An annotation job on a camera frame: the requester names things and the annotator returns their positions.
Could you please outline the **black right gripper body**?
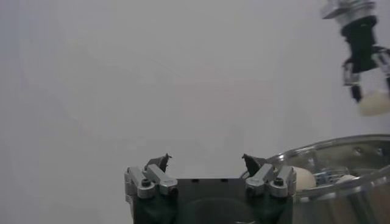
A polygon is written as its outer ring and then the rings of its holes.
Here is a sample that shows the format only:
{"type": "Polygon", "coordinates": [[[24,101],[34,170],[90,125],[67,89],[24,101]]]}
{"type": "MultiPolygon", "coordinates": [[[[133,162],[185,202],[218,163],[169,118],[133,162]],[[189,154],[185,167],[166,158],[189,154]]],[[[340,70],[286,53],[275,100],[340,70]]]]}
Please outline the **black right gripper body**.
{"type": "Polygon", "coordinates": [[[346,39],[351,53],[345,64],[352,64],[353,73],[366,72],[377,68],[372,59],[377,43],[374,35],[376,24],[376,16],[366,16],[341,29],[341,35],[346,39]]]}

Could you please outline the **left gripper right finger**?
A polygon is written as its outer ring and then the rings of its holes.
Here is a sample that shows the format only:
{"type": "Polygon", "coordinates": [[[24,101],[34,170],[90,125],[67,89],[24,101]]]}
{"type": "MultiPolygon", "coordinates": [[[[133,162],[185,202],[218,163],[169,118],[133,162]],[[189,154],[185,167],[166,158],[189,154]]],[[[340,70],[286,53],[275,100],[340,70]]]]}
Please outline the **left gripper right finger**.
{"type": "Polygon", "coordinates": [[[296,193],[297,174],[292,166],[274,166],[264,158],[248,154],[242,159],[247,168],[247,176],[242,178],[252,195],[267,193],[274,198],[286,198],[296,193]]]}

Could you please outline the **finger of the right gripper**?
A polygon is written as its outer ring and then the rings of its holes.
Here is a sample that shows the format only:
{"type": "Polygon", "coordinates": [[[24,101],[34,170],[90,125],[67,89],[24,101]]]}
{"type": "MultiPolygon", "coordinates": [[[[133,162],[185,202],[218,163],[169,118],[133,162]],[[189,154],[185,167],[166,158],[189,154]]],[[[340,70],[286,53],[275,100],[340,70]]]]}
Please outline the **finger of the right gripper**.
{"type": "Polygon", "coordinates": [[[342,81],[343,85],[349,88],[354,101],[359,103],[363,98],[360,85],[360,73],[355,73],[353,69],[353,62],[351,60],[346,60],[342,66],[342,81]]]}
{"type": "Polygon", "coordinates": [[[374,45],[370,55],[372,69],[380,69],[385,76],[387,89],[389,90],[389,49],[374,45]]]}

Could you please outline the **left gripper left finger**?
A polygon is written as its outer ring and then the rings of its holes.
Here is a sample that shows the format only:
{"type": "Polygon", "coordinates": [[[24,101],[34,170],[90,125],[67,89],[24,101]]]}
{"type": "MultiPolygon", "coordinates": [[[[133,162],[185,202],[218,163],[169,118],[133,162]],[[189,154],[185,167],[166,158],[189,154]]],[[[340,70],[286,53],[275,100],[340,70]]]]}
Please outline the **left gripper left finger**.
{"type": "Polygon", "coordinates": [[[124,173],[125,195],[127,201],[131,197],[142,200],[154,198],[157,194],[165,197],[176,197],[178,180],[166,174],[169,154],[150,159],[141,169],[137,166],[128,167],[124,173]]]}

